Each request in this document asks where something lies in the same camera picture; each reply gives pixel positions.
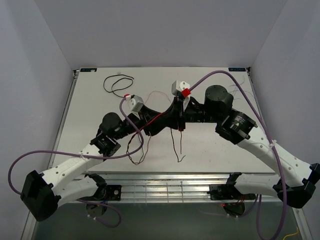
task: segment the white table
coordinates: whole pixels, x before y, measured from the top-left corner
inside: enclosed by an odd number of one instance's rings
[[[112,93],[105,92],[103,82],[106,77],[118,73],[134,77],[133,85],[117,94],[135,94],[147,99],[152,91],[166,93],[170,99],[171,85],[176,80],[189,83],[191,86],[204,75],[228,68],[216,67],[132,67],[132,68],[98,68],[96,72],[80,72],[75,83],[75,88],[70,101],[68,112],[60,136],[57,150],[63,152],[77,153],[91,139],[95,137],[97,129],[106,113],[115,112],[123,119],[119,111],[120,98]],[[247,72],[230,72],[242,88],[246,91],[249,99],[257,108],[253,89]],[[112,83],[118,78],[110,78],[105,86],[110,89]],[[192,96],[200,103],[204,101],[205,90],[211,85],[222,85],[228,92],[234,95],[233,108],[244,112],[257,121],[252,110],[241,95],[240,91],[233,92],[234,83],[225,74],[216,74],[200,84]],[[128,85],[121,81],[116,88]],[[149,108],[162,112],[170,105],[164,94],[153,93],[150,95],[146,105]],[[130,113],[127,104],[124,110]],[[255,156],[245,150],[233,145],[215,133],[216,124],[212,123],[187,123],[182,138],[182,155],[186,155],[182,162],[178,163],[173,150],[173,143],[169,128],[164,129],[158,135],[153,136],[150,141],[149,152],[145,161],[140,165],[134,165],[128,158],[106,160],[104,163],[90,169],[96,173],[273,173],[273,171]],[[175,147],[180,151],[180,132],[174,130]],[[122,155],[127,148],[129,136],[118,142],[121,148],[116,155]],[[144,149],[146,150],[148,137],[145,137]],[[134,150],[139,146],[138,138],[130,145]],[[138,152],[132,156],[138,162],[142,153]],[[55,156],[53,166],[68,159],[66,156]]]

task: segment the red connector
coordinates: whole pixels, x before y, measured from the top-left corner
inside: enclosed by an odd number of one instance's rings
[[[188,96],[191,94],[189,88],[186,88],[186,89],[183,90],[181,93],[182,93],[182,95],[183,95],[185,98],[188,97]]]

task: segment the black wire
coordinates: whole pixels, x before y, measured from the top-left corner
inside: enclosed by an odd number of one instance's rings
[[[114,82],[114,83],[112,84],[112,86],[111,86],[111,91],[108,91],[108,90],[106,89],[106,87],[105,87],[105,84],[106,84],[107,79],[113,78],[113,77],[119,77],[119,76],[124,76],[124,77],[122,77],[122,78],[118,79],[116,82]],[[115,89],[115,90],[114,90],[114,89],[113,89],[113,88],[114,88],[114,85],[117,84],[118,82],[120,82],[120,81],[123,80],[123,79],[130,80],[130,81],[131,81],[131,84],[130,84],[129,86],[124,87],[124,88],[119,88],[119,89]],[[116,94],[115,92],[116,92],[116,91],[120,91],[120,90],[127,89],[127,88],[131,87],[132,84],[134,84],[134,77],[133,77],[133,76],[128,76],[128,75],[125,75],[125,74],[117,74],[117,75],[111,75],[111,76],[106,77],[105,80],[103,81],[103,88],[104,88],[104,90],[105,90],[107,93],[113,93],[113,94],[116,95],[117,97],[123,98],[124,96],[120,96],[120,95]]]
[[[178,154],[177,154],[177,151],[176,151],[176,147],[175,147],[175,140],[174,140],[174,135],[173,135],[173,133],[172,133],[172,128],[170,128],[170,133],[171,133],[172,145],[173,145],[174,153],[175,153],[175,155],[176,155],[176,159],[178,160],[178,163],[181,163],[182,160],[184,159],[184,157],[185,157],[186,155],[184,155],[184,156],[181,158],[181,160],[179,160],[179,157],[178,157]]]
[[[134,162],[132,157],[129,155],[128,158],[130,159],[130,161],[134,164],[134,165],[139,165],[141,164],[145,159],[146,159],[146,156],[147,156],[147,153],[149,151],[149,143],[150,143],[150,140],[151,140],[151,136],[149,137],[149,140],[148,140],[148,143],[146,145],[146,152],[144,153],[144,148],[142,147],[142,156],[140,157],[140,160],[139,162]]]
[[[182,155],[182,131],[180,132],[180,155]]]

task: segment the white wall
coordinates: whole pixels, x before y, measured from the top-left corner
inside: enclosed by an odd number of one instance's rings
[[[32,150],[51,150],[72,82],[72,70],[33,0],[0,0],[0,232],[20,239],[28,210],[8,185],[10,164]],[[23,159],[13,170],[44,170],[48,155]]]
[[[251,66],[286,0],[35,0],[72,69]]]
[[[288,1],[252,66],[252,80],[272,135],[291,153],[320,163],[320,1]],[[320,183],[303,208],[320,235]]]

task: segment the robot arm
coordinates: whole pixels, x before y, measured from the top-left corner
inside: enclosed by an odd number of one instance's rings
[[[183,131],[186,123],[216,123],[215,131],[222,138],[249,151],[276,174],[260,176],[233,173],[226,184],[210,192],[211,198],[237,199],[245,194],[262,194],[282,200],[283,189],[277,162],[263,130],[246,114],[232,108],[233,96],[224,87],[208,87],[204,104],[193,97],[183,96],[183,90],[188,87],[186,82],[173,83],[172,93],[175,97],[170,107],[162,113],[146,107],[139,96],[131,96],[129,108],[132,113],[128,118],[148,136],[154,136],[166,127]],[[80,157],[71,157],[42,173],[29,173],[21,199],[36,220],[47,219],[58,207],[79,198],[92,196],[94,200],[102,200],[107,186],[102,177],[88,174],[82,180],[73,180],[103,162],[103,159],[95,157],[114,155],[120,148],[117,140],[135,132],[127,120],[122,121],[114,112],[108,113],[104,116],[96,137],[79,152]],[[297,159],[277,143],[275,147],[285,174],[287,204],[301,208],[315,191],[315,184],[320,179],[320,166],[318,163],[309,165]]]

